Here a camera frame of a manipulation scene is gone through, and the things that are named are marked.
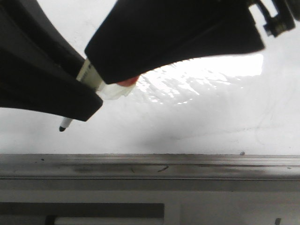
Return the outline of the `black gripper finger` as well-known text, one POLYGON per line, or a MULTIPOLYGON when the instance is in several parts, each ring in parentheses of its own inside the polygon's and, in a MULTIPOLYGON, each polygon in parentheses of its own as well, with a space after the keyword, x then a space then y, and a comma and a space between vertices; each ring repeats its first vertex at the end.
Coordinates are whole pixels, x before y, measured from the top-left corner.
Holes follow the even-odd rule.
POLYGON ((1 107, 87 121, 103 101, 76 79, 83 62, 37 1, 1 1, 1 107))
POLYGON ((85 54, 112 84, 182 60, 263 48, 243 0, 119 0, 85 54))

